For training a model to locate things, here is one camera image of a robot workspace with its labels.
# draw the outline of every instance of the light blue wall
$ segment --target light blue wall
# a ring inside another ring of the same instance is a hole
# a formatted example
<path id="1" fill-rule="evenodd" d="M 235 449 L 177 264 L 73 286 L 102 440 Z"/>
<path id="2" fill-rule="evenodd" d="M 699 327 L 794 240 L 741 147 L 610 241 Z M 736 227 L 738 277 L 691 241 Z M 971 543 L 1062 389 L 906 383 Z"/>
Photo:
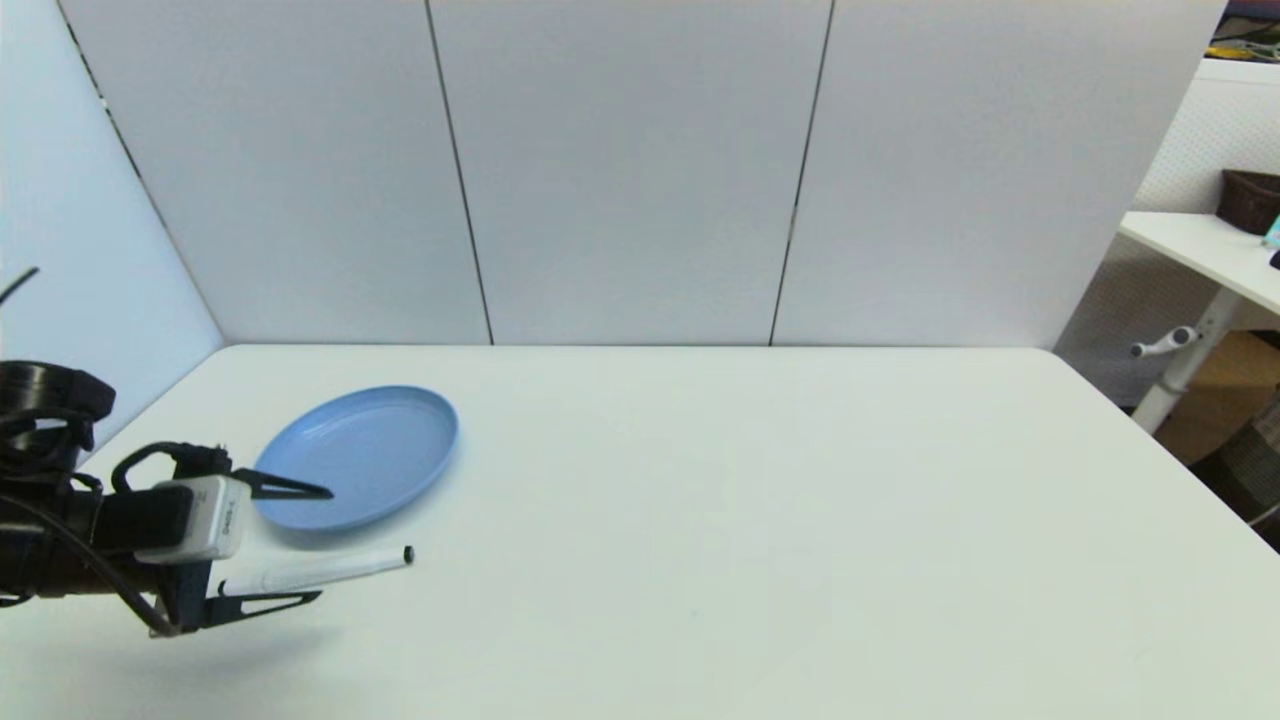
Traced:
<path id="1" fill-rule="evenodd" d="M 0 355 L 114 386 L 100 441 L 223 343 L 55 0 L 0 0 L 0 281 L 29 265 Z"/>

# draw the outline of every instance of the desk leg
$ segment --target desk leg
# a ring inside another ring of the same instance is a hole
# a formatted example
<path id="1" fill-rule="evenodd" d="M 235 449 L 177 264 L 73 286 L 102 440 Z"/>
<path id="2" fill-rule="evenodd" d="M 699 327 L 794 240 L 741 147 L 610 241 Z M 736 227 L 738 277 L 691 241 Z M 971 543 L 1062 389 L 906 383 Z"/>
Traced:
<path id="1" fill-rule="evenodd" d="M 1156 428 L 1165 421 L 1169 411 L 1178 405 L 1178 401 L 1187 393 L 1196 372 L 1213 352 L 1222 336 L 1231 329 L 1231 318 L 1240 305 L 1240 296 L 1228 288 L 1219 288 L 1213 301 L 1208 304 L 1204 314 L 1196 323 L 1196 332 L 1201 338 L 1187 347 L 1179 350 L 1165 372 L 1156 379 L 1156 384 L 1147 391 L 1138 409 L 1133 411 L 1133 420 L 1148 433 L 1155 433 Z"/>

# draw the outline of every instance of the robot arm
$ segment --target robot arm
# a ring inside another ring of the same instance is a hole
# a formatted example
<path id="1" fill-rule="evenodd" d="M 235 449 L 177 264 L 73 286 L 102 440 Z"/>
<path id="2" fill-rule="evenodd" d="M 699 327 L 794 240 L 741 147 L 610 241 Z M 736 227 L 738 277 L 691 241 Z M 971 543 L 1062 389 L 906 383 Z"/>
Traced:
<path id="1" fill-rule="evenodd" d="M 206 597 L 214 560 L 239 544 L 251 498 L 314 501 L 328 489 L 233 469 L 227 451 L 150 445 L 111 474 L 114 493 L 74 470 L 93 447 L 93 423 L 115 401 L 81 370 L 0 363 L 0 607 L 33 597 L 116 593 L 154 637 L 193 633 L 315 601 L 319 591 Z M 128 471 L 155 454 L 173 479 L 134 491 Z M 156 597 L 148 603 L 142 593 Z M 257 600 L 292 601 L 244 612 Z"/>

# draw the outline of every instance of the tabletop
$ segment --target tabletop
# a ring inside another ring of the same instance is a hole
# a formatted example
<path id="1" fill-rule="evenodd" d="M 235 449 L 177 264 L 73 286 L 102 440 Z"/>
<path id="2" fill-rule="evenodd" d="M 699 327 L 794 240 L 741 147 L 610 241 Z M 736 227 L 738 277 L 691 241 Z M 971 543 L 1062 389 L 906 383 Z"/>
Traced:
<path id="1" fill-rule="evenodd" d="M 1275 555 L 1036 350 L 241 346 L 86 469 L 159 439 L 250 464 L 301 413 L 379 384 L 454 404 L 445 475 L 335 538 L 255 518 L 214 578 L 402 543 L 413 566 L 172 641 L 110 597 L 5 610 L 4 717 L 1280 707 Z"/>
<path id="2" fill-rule="evenodd" d="M 1213 215 L 1125 213 L 1120 233 L 1280 314 L 1275 250 Z"/>

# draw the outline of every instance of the white textured wall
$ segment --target white textured wall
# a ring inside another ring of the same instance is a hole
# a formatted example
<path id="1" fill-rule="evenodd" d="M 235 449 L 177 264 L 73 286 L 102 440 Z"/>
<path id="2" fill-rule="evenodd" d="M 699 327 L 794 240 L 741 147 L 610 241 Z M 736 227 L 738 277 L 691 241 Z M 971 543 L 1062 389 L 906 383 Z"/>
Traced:
<path id="1" fill-rule="evenodd" d="M 63 0 L 230 342 L 486 343 L 407 0 Z"/>
<path id="2" fill-rule="evenodd" d="M 1204 60 L 1133 201 L 1134 210 L 1212 213 L 1224 168 L 1280 173 L 1280 67 Z M 1217 284 L 1116 237 L 1055 352 L 1111 400 L 1135 405 L 1169 356 L 1134 360 L 1129 345 L 1194 324 Z M 1239 328 L 1274 328 L 1253 304 Z"/>
<path id="3" fill-rule="evenodd" d="M 0 0 L 3 354 L 116 389 L 99 438 L 221 346 L 129 167 L 54 0 Z"/>
<path id="4" fill-rule="evenodd" d="M 768 343 L 828 10 L 434 3 L 494 341 Z"/>
<path id="5" fill-rule="evenodd" d="M 1220 12 L 837 1 L 774 342 L 1052 347 Z"/>
<path id="6" fill-rule="evenodd" d="M 837 0 L 783 263 L 827 3 L 63 4 L 232 341 L 1037 346 L 1221 9 Z"/>

